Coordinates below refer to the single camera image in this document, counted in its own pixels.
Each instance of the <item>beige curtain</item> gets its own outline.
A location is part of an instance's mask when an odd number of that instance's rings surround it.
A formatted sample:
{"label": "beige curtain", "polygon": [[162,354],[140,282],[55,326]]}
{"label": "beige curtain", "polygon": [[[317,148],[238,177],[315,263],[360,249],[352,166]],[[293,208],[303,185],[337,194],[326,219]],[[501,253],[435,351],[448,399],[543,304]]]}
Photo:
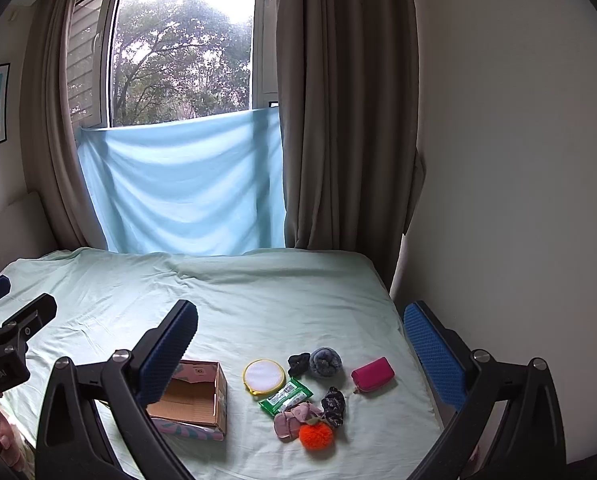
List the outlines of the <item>beige curtain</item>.
{"label": "beige curtain", "polygon": [[21,83],[21,151],[61,248],[106,249],[76,154],[67,101],[67,43],[76,0],[39,0]]}
{"label": "beige curtain", "polygon": [[277,0],[288,247],[357,251],[389,289],[423,168],[414,0]]}

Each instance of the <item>green snack packet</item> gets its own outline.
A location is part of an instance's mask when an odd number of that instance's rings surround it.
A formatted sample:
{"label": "green snack packet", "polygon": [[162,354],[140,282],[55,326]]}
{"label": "green snack packet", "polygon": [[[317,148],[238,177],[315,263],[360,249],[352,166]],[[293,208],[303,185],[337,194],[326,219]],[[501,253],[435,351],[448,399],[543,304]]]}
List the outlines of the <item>green snack packet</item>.
{"label": "green snack packet", "polygon": [[280,412],[287,412],[297,404],[309,399],[313,395],[305,384],[301,384],[294,377],[287,384],[268,399],[261,400],[262,409],[274,416]]}

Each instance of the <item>orange fur pompom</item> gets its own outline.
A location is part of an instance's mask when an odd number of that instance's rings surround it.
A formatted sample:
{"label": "orange fur pompom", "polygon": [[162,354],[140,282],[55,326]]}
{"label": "orange fur pompom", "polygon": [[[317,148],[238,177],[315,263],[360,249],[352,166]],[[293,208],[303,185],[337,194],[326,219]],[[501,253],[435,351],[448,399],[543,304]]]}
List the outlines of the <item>orange fur pompom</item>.
{"label": "orange fur pompom", "polygon": [[298,430],[298,439],[305,449],[318,451],[332,444],[335,434],[325,422],[317,422],[313,426],[303,424]]}

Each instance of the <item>pink zipper pouch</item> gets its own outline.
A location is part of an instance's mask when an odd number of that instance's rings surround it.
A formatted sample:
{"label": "pink zipper pouch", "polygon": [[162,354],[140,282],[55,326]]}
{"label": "pink zipper pouch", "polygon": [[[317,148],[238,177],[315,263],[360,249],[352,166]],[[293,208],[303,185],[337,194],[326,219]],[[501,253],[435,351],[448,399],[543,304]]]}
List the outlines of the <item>pink zipper pouch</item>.
{"label": "pink zipper pouch", "polygon": [[384,357],[361,368],[356,368],[352,372],[352,380],[356,384],[357,391],[360,392],[373,392],[381,386],[385,386],[393,377],[394,370]]}

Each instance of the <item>yellow round makeup pad holder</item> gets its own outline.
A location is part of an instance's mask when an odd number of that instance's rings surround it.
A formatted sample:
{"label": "yellow round makeup pad holder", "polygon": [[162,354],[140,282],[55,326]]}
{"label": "yellow round makeup pad holder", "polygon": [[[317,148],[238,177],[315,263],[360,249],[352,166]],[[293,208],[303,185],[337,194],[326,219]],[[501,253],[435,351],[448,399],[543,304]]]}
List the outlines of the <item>yellow round makeup pad holder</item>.
{"label": "yellow round makeup pad holder", "polygon": [[285,384],[285,370],[277,362],[257,359],[243,370],[243,383],[254,396],[273,394]]}

